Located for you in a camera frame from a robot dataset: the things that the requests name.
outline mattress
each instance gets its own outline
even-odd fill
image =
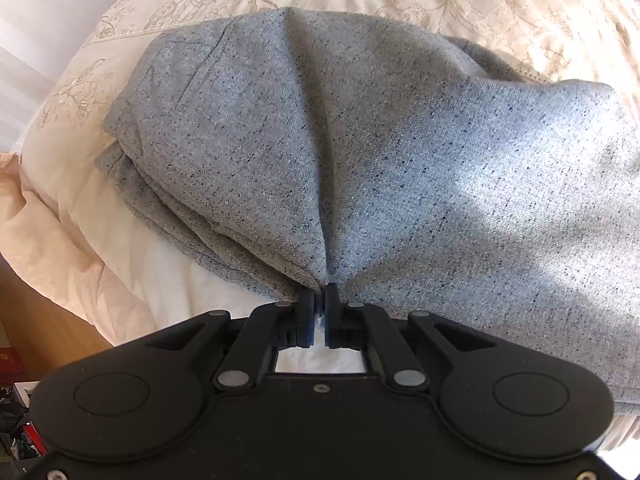
[[[639,1],[119,0],[49,95],[22,155],[0,158],[0,251],[22,279],[113,344],[215,308],[246,316],[270,298],[223,281],[160,239],[95,168],[113,142],[102,120],[153,38],[281,6],[386,16],[475,41],[533,81],[607,83],[639,123]],[[588,297],[587,285],[583,292]],[[634,319],[638,335],[640,306]],[[290,366],[299,358],[290,354]],[[317,361],[359,365],[349,359]],[[640,403],[640,393],[631,401]]]

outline screw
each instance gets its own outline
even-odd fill
[[[424,374],[418,370],[400,370],[394,374],[394,382],[400,386],[420,386],[426,380],[427,378]]]
[[[242,370],[226,370],[218,376],[218,382],[229,388],[237,388],[249,382],[249,375]]]
[[[62,471],[53,469],[47,473],[47,480],[67,480],[67,478]]]
[[[314,391],[316,394],[327,394],[329,393],[330,389],[331,388],[329,387],[328,384],[322,384],[322,383],[314,384]]]

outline wooden floor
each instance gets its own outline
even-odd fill
[[[1,256],[0,322],[32,381],[111,347],[92,325],[24,283]]]

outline gray garment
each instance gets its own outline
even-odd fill
[[[611,88],[279,9],[159,36],[104,127],[130,208],[222,278],[431,310],[584,365],[640,413],[640,148]]]

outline folded clothing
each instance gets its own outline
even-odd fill
[[[584,365],[640,412],[640,143],[608,86],[287,8],[160,35],[104,127],[129,207],[222,278],[429,310]]]

